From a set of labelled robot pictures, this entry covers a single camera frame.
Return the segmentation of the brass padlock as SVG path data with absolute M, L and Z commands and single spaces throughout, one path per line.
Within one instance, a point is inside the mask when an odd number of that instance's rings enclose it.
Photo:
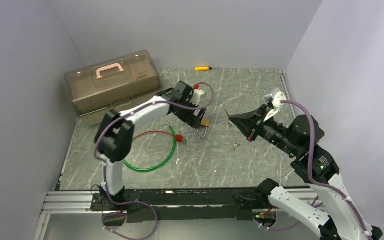
M 208 117 L 203 117 L 199 127 L 196 130 L 196 136 L 200 139 L 207 136 L 208 129 L 211 125 L 211 119 Z

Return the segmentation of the bunch of small keys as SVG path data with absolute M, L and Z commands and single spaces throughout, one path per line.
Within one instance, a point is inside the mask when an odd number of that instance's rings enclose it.
M 240 147 L 242 144 L 240 143 L 239 140 L 237 140 L 234 144 L 233 144 L 233 150 L 235 151 L 238 147 Z

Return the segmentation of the red cable padlock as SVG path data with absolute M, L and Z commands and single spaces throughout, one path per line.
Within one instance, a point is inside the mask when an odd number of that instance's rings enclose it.
M 150 131 L 146 131 L 146 132 L 143 132 L 143 133 L 135 136 L 133 138 L 133 140 L 135 140 L 135 139 L 137 139 L 143 135 L 147 135 L 147 134 L 151 134 L 151 133 L 158 133 L 158 134 L 165 134 L 165 135 L 172 136 L 172 137 L 174 137 L 174 140 L 178 143 L 181 143 L 182 139 L 184 139 L 184 136 L 180 135 L 180 134 L 170 133 L 170 132 L 161 131 L 161 130 L 150 130 Z

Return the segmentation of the green cable lock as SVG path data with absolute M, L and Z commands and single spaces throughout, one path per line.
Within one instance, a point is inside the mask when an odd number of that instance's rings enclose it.
M 168 126 L 169 130 L 170 130 L 170 133 L 176 134 L 176 132 L 175 132 L 174 128 L 172 127 L 172 125 L 168 121 L 166 123 L 167 123 L 167 126 Z M 135 172 L 138 172 L 138 173 L 148 173 L 148 172 L 155 171 L 155 170 L 157 170 L 159 168 L 162 168 L 165 164 L 167 164 L 170 161 L 170 159 L 173 157 L 173 155 L 174 155 L 174 153 L 176 151 L 176 148 L 177 148 L 177 143 L 178 142 L 176 142 L 174 140 L 173 136 L 171 136 L 171 137 L 172 137 L 172 147 L 171 147 L 171 150 L 170 150 L 168 156 L 162 162 L 158 163 L 157 165 L 152 166 L 152 167 L 148 167 L 148 168 L 139 168 L 139 167 L 135 167 L 135 166 L 131 165 L 126 160 L 124 160 L 124 165 L 128 169 L 130 169 L 132 171 L 135 171 Z

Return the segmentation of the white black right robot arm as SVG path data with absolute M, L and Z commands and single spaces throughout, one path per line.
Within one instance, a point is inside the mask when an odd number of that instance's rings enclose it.
M 325 133 L 314 117 L 305 111 L 285 127 L 270 116 L 272 110 L 263 104 L 251 112 L 229 115 L 228 119 L 249 142 L 262 138 L 293 158 L 294 172 L 316 193 L 325 211 L 293 196 L 270 178 L 256 187 L 256 203 L 262 208 L 273 206 L 287 212 L 320 240 L 381 239 L 382 230 L 362 217 L 336 161 L 319 146 Z

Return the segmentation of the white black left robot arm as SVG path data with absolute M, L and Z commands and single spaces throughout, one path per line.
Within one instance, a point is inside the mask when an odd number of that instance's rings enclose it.
M 201 86 L 201 82 L 191 86 L 179 81 L 143 104 L 105 114 L 95 136 L 93 156 L 103 163 L 101 187 L 106 194 L 103 202 L 109 209 L 117 210 L 124 203 L 124 160 L 132 149 L 135 131 L 170 114 L 194 129 L 199 128 L 208 107 L 200 105 L 205 95 Z

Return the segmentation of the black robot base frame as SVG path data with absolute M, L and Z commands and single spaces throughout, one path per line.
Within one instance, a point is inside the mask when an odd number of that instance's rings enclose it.
M 90 210 L 103 214 L 110 226 L 145 221 L 234 219 L 272 227 L 277 213 L 253 187 L 127 189 L 109 201 L 103 190 L 92 195 Z

